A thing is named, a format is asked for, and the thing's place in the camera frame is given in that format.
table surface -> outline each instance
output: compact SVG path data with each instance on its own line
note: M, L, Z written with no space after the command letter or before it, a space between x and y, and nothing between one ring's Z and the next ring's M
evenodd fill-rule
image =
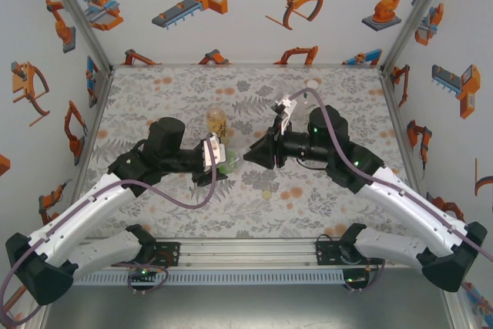
M373 151L405 180L376 69L157 66L116 70L82 190L89 190L119 154L145 139L149 125L161 117L184 121L182 147L193 148L207 133L205 115L213 103L226 111L230 148L246 151L272 125L272 99L298 91L309 79L319 82L324 102L347 119L351 140ZM157 187L195 204L209 189L196 187L189 174L163 177ZM268 200L264 190L271 193ZM200 210L181 209L147 191L104 220L92 237L108 237L134 223L155 237L340 236L354 222L389 233L408 232L380 207L334 184L325 172L306 170L289 159L275 170L241 163Z

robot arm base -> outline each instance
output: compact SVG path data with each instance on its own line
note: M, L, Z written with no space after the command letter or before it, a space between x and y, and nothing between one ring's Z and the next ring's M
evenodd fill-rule
M29 238L14 234L5 244L13 265L31 246ZM122 261L145 264L154 257L156 240L140 225L132 225L114 237L75 249L64 264L45 262L45 254L33 252L15 275L39 305L51 304L63 296L76 279Z
M467 225L467 238L481 246L487 230L480 223ZM420 269L433 285L457 292L478 252L465 242L444 257L436 257L418 238L382 233L361 223L352 224L340 239L341 253L351 260L382 258Z

yellow bottle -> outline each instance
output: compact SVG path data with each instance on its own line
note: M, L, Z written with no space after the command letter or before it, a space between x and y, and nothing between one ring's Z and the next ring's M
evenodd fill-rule
M206 120L209 131L215 133L221 142L226 143L228 132L226 112L217 104L213 104L206 113Z

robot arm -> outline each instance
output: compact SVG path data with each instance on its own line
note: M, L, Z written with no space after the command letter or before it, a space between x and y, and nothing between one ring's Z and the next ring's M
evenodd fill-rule
M271 170L275 166L283 167L288 157L326 163L325 171L337 185L374 201L419 236L400 237L355 223L340 239L340 252L345 260L355 261L362 257L392 260L419 268L430 282L441 289L457 291L478 255L476 249L457 234L481 246L486 229L480 223L465 224L442 211L432 214L422 208L419 203L436 210L396 177L382 159L351 142L347 121L336 109L326 106L340 149L353 166L375 181L357 175L339 156L322 109L315 109L310 114L308 133L296 133L289 122L291 103L292 99L284 96L274 106L274 111L281 116L243 158Z
M198 186L211 183L214 177L226 179L218 169L215 176L211 170L213 163L226 160L224 145L212 135L210 148L203 140L194 149L180 149L184 130L185 125L178 119L164 118L153 123L148 139L119 156L109 166L109 172L64 213L28 237L16 233L7 240L13 267L34 248L15 274L38 304L52 303L72 286L74 279L104 267L122 261L151 261L156 241L140 225L79 246L104 219L140 196L146 190L143 185L157 184L169 173L192 173Z

purple cable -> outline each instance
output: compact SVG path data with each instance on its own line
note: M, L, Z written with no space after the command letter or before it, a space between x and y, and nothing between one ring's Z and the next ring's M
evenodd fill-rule
M22 325L24 323L27 323L29 320L31 320L34 315L38 313L39 310L41 310L41 306L37 306L36 309L34 309L33 312L31 312L28 316L23 318L20 321L12 320L9 315L4 311L3 306L5 302L5 292L7 291L7 286L8 283L10 283L10 280L14 277L15 272L21 264L25 261L26 258L29 257L29 255L36 250L39 246L41 246L45 241L43 239L38 240L36 243L32 245L31 248L29 248L22 256L15 262L14 266L12 266L12 269L7 273L7 276L3 280L2 283L2 288L0 288L0 298L2 299L2 309L0 310L0 317L2 318L2 323L5 324L6 326L14 326L17 327L18 325Z
M213 160L213 158L215 158L215 157L214 157L213 146L210 143L210 137L211 137L211 134L207 134L207 136L206 136L206 143L207 143L207 149L209 150L209 155L210 155L210 158L211 158L212 183L210 184L210 189L209 189L209 192L208 192L207 196L199 204L186 204L186 203L182 203L179 200L175 200L171 196L168 196L167 194L165 194L161 190L155 188L154 186L150 186L149 184L143 183L142 181L138 181L138 180L120 180L120 181L115 181L114 183L111 183L108 186L105 186L102 189L98 190L97 192L95 192L91 196L97 199L99 196L101 196L102 194L104 194L105 192L107 192L108 190L111 190L112 188L114 188L116 186L129 184L129 185L138 185L138 186L141 186L141 187L146 188L148 190L151 190L152 192L160 195L161 197L165 198L169 202L175 203L177 206L180 206L180 207L183 207L183 208L187 208L188 210L196 210L196 209L198 209L200 207L203 207L213 197L214 190L216 189L216 180L217 180L216 162ZM84 208L85 206L87 206L89 203L91 203L91 201L89 199L84 200L76 208L74 208L71 212L67 213L67 215L65 215L63 218L62 218L62 216L60 216L59 217L59 219L60 219L59 222L54 227L52 227L50 230L48 230L46 232L46 236L49 237L49 236L53 235L54 232L56 232L64 223L66 223L68 220L70 220L76 213L78 213L82 208ZM44 242L45 241L43 239L40 239L36 243L34 243L32 245L32 247L29 248L21 256L21 258L19 258L17 260L17 262L8 271L7 276L3 280L2 287L0 288L0 299L2 299L2 309L0 310L0 318L5 323L5 325L11 325L13 327L17 327L19 325L22 325L22 324L28 322L29 320L31 320L39 312L39 310L41 310L41 306L37 306L37 308L34 309L34 311L31 312L27 317L25 317L24 319L22 319L20 321L15 321L15 320L12 320L9 317L9 315L4 311L3 306L4 306L4 302L5 302L5 292L7 291L8 283L10 283L10 280L14 277L15 272L17 271L17 269L19 269L19 267L25 261L25 259L28 258L31 255L31 253L33 253ZM153 266L153 265L137 265L136 264L136 265L131 265L131 266L132 267L140 268L141 266ZM167 276L166 276L166 279L163 280L163 282L166 282L168 280L168 276L169 276L168 271L165 270L165 272L166 272ZM157 289L158 287L161 287L161 285L162 284L160 284L159 286L155 286L153 288Z
M317 102L318 102L318 104L322 110L322 115L324 116L325 124L327 125L327 128L329 130L329 134L330 134L330 138L332 139L332 143L334 144L334 147L337 151L337 154L339 154L339 157L343 160L343 162L346 164L346 166L349 167L349 169L351 171L353 171L355 174L357 174L358 176L360 176L366 180L369 180L369 181L375 182L375 183L379 183L379 184L384 185L384 186L388 186L389 188L391 188L393 190L401 192L402 188L400 188L399 186L397 186L393 183L389 183L387 181L378 179L377 177L373 177L371 175L368 175L368 174L364 173L363 171L361 171L360 169L358 169L355 165L353 165L353 163L351 163L351 161L346 157L346 155L344 154L344 151L340 147L339 141L337 140L337 137L336 137L336 133L334 131L334 128L332 127L332 122L330 121L329 114L327 113L327 109L325 108L324 101L318 95L316 90L314 90L312 88L301 89L299 92L296 92L292 96L290 96L290 99L295 99L298 96L300 96L301 94L304 94L305 92L310 92L311 94L314 95L315 99L317 100ZM404 196L406 196L407 198L412 200L414 203L416 203L418 206L420 206L421 208L426 210L430 215L432 215L435 219L437 219L442 225L447 227L447 229L451 233L453 233L457 237L461 238L465 243L469 244L472 248L474 248L480 254L482 254L487 259L489 259L491 262L493 262L493 255L492 254L490 254L488 251L486 251L483 248L481 248L480 246L478 246L476 243L474 243L472 240L470 240L466 236L459 233L448 221L444 220L441 217L441 215L435 211L434 208L428 206L425 202L422 202L416 196L413 196L412 194L409 194L408 192L404 192Z
M377 275L375 275L375 278L371 281L371 283L368 284L365 288L358 290L360 294L362 294L363 292L368 292L372 287L374 287L377 284L377 282L382 277L382 274L384 273L384 267L385 267L385 260L384 262L382 262L380 266L380 270L377 271ZM344 281L344 285L346 286L347 289L349 289L350 293L353 293L356 290L352 288L351 285L349 285L346 281Z
M470 293L478 302L478 304L482 304L483 306L486 307L486 309L490 312L493 313L493 307L489 304L489 302L484 298L484 297L479 297L476 292L473 291L472 288L470 288L467 283L464 281L462 282L461 286L468 292Z

